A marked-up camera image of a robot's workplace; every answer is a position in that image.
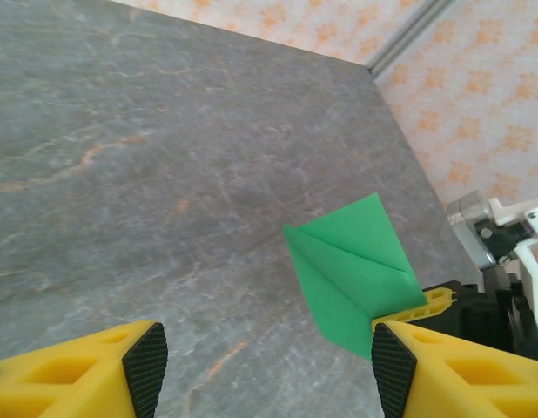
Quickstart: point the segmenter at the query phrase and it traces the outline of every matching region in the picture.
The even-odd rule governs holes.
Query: green paper
[[[346,350],[370,359],[373,319],[426,304],[377,194],[284,232],[319,330]]]

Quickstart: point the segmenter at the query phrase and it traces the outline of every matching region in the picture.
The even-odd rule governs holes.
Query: gray marble table
[[[0,0],[0,358],[158,319],[158,417],[381,416],[281,234],[373,192],[423,286],[475,279],[364,67],[121,4]]]

